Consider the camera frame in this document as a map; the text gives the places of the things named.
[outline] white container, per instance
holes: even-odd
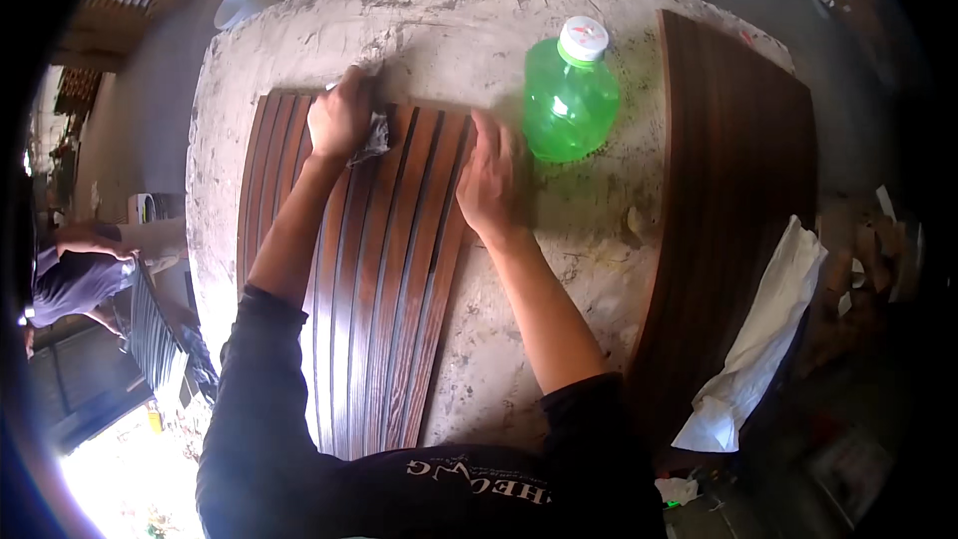
[[[277,0],[223,0],[220,8],[217,9],[217,14],[213,17],[213,25],[218,29],[229,29],[277,2]]]

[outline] wrist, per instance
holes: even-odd
[[[310,154],[305,159],[303,164],[303,170],[306,168],[309,169],[319,169],[319,170],[335,170],[342,171],[346,168],[346,162],[349,162],[347,157],[341,157],[336,155],[327,155],[327,154],[318,154],[316,152]]]
[[[494,257],[508,256],[527,251],[538,250],[538,242],[531,229],[526,226],[514,226],[507,230],[496,230],[492,234],[479,234],[479,239]]]

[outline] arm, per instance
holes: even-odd
[[[117,327],[116,316],[111,312],[107,312],[106,309],[102,307],[102,305],[99,305],[95,307],[93,310],[91,310],[90,312],[83,313],[83,314],[85,314],[87,317],[92,318],[99,324],[109,329],[110,333],[112,333],[113,335],[118,335],[120,337],[123,337],[123,333],[121,333],[120,329]]]
[[[524,142],[487,114],[474,111],[473,120],[476,147],[456,197],[492,257],[546,394],[544,452],[557,515],[570,533],[600,536],[619,532],[617,519],[601,513],[628,511],[640,534],[664,537],[660,496],[622,401],[622,377],[605,372],[599,344],[518,216]]]
[[[301,308],[309,262],[323,222],[329,192],[346,162],[366,139],[370,87],[362,69],[351,66],[342,81],[309,108],[312,154],[253,263],[247,282]]]
[[[517,215],[524,140],[488,114],[473,111],[473,120],[476,146],[456,197],[492,257],[535,379],[543,393],[550,393],[602,374],[605,358],[599,345]]]
[[[65,252],[99,253],[111,255],[117,260],[129,260],[137,256],[138,250],[121,242],[97,234],[89,225],[72,225],[54,232],[56,256]]]
[[[369,127],[363,73],[317,98],[313,151],[250,270],[203,441],[197,508],[209,537],[301,536],[338,459],[321,455],[305,425],[301,311],[329,192]]]

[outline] stained concrete surface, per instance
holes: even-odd
[[[101,215],[129,194],[183,191],[187,135],[203,52],[221,0],[189,0],[158,20],[115,80],[104,84],[80,155],[78,214],[98,182]],[[784,42],[811,90],[823,193],[897,184],[888,104],[855,39],[814,0],[708,0]]]

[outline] yellow object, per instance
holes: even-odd
[[[152,429],[156,435],[160,435],[163,432],[163,422],[160,420],[160,413],[150,411],[147,413],[147,416],[150,417],[150,429]]]

